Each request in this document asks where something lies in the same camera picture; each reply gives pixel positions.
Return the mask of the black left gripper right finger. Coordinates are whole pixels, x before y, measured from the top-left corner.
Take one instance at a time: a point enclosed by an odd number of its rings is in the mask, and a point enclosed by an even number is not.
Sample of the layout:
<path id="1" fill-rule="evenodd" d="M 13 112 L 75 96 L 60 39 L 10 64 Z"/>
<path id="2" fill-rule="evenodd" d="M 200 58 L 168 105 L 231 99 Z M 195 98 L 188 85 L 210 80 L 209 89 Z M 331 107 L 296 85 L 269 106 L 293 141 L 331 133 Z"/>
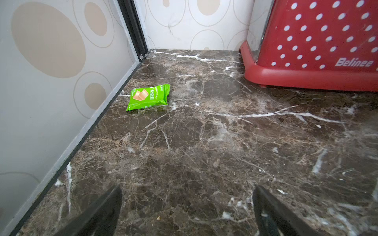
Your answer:
<path id="1" fill-rule="evenodd" d="M 253 205 L 261 236 L 320 235 L 260 185 L 253 191 Z"/>

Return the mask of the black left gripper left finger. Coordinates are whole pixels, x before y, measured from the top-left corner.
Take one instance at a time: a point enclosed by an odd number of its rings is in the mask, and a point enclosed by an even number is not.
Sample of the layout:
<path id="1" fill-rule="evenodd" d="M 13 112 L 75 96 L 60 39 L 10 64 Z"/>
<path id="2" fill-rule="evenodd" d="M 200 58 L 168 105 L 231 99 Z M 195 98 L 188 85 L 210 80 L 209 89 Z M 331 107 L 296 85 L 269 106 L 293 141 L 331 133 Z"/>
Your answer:
<path id="1" fill-rule="evenodd" d="M 122 190 L 120 186 L 114 186 L 55 235 L 112 236 L 117 227 L 122 203 Z"/>

